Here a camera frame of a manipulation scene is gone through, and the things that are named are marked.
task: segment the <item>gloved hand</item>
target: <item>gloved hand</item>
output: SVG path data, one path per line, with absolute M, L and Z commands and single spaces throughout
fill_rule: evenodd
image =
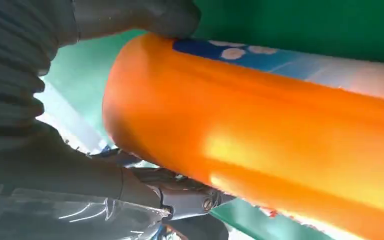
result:
M 201 17 L 192 0 L 73 0 L 73 4 L 80 40 L 135 28 L 186 38 Z

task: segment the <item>orange cylinder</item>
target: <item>orange cylinder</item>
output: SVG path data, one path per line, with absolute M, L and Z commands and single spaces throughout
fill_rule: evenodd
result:
M 221 61 L 176 44 L 147 34 L 117 57 L 103 117 L 119 147 L 253 204 L 384 240 L 384 65 L 320 57 L 344 89 L 312 83 L 323 71 L 302 81 L 234 65 L 243 51 L 276 49 L 213 42 Z

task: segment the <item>bolt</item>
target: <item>bolt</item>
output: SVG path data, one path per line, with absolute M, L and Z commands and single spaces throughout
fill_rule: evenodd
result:
M 202 208 L 204 208 L 204 211 L 206 212 L 210 211 L 213 208 L 213 201 L 211 201 L 210 198 L 205 199 Z

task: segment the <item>white light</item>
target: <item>white light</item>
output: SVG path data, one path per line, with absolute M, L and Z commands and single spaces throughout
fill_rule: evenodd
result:
M 75 212 L 73 214 L 70 214 L 70 215 L 67 215 L 67 216 L 61 216 L 61 217 L 58 217 L 58 219 L 66 219 L 66 218 L 69 218 L 69 217 L 72 217 L 72 216 L 76 216 L 78 214 L 81 214 L 83 213 L 84 211 L 86 211 L 86 209 L 88 209 L 92 204 L 89 203 L 88 205 L 86 205 L 82 210 L 78 211 L 78 212 Z
M 76 220 L 71 220 L 70 223 L 74 223 L 74 222 L 78 222 L 78 221 L 82 221 L 82 220 L 86 220 L 86 219 L 91 219 L 91 218 L 94 218 L 94 217 L 97 217 L 97 216 L 103 214 L 104 212 L 105 212 L 105 209 L 102 210 L 101 212 L 95 214 L 95 215 L 92 215 L 92 216 L 83 217 L 83 218 L 79 218 L 79 219 L 76 219 Z

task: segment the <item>worker's arm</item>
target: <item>worker's arm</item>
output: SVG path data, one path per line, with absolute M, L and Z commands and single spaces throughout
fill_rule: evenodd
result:
M 126 169 L 90 161 L 37 121 L 44 108 L 33 94 L 62 46 L 136 27 L 186 37 L 198 21 L 191 0 L 0 0 L 0 194 L 28 189 L 158 208 L 158 196 Z

